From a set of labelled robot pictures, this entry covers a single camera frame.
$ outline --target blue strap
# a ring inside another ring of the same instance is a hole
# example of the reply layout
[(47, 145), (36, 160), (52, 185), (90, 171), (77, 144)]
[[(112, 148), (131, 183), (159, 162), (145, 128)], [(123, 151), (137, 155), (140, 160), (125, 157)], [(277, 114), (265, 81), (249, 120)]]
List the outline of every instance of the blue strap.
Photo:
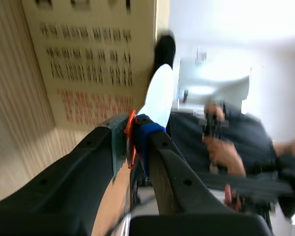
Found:
[[(136, 117), (143, 117), (149, 118), (145, 114), (138, 115)], [(141, 125), (139, 130), (132, 130), (132, 140), (136, 147), (136, 151), (142, 154), (142, 165), (143, 170), (146, 176), (148, 177), (148, 157), (146, 154), (146, 144), (147, 144), (147, 137), (151, 133), (155, 133), (157, 131), (165, 131), (165, 128), (158, 123), (150, 123)]]

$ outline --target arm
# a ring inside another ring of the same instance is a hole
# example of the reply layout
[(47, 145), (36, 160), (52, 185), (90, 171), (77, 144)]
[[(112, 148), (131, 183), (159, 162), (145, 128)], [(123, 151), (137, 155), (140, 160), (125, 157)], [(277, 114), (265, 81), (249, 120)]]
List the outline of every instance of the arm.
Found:
[(234, 144), (211, 137), (204, 137), (203, 142), (207, 146), (210, 160), (227, 167), (227, 174), (246, 176), (242, 159)]
[(280, 156), (282, 154), (295, 155), (295, 139), (287, 143), (273, 142), (273, 148), (277, 156)]

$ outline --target orange strap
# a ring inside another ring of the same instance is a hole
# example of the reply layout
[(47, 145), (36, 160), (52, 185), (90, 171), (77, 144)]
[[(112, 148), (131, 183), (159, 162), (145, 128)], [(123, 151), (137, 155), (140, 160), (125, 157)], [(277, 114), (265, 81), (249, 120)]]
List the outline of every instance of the orange strap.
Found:
[(130, 166), (129, 169), (134, 168), (134, 156), (136, 154), (136, 149), (134, 147), (134, 144), (132, 142), (132, 126), (133, 126), (133, 121), (134, 121), (134, 116), (136, 114), (135, 110), (132, 110), (129, 113), (129, 118), (128, 118), (128, 123), (126, 125), (126, 129), (124, 130), (127, 140), (129, 141), (129, 155), (130, 155)]

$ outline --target wooden wall panel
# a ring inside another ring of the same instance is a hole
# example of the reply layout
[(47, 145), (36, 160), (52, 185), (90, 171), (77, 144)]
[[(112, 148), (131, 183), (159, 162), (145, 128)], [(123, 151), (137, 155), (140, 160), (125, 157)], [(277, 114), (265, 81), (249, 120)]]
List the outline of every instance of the wooden wall panel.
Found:
[(84, 136), (55, 127), (21, 1), (0, 0), (0, 199)]

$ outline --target ceiling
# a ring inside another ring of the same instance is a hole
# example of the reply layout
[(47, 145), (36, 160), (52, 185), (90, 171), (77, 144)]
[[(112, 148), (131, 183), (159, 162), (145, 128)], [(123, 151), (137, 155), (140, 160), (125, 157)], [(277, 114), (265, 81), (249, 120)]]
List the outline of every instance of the ceiling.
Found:
[(295, 51), (295, 0), (171, 0), (175, 37)]

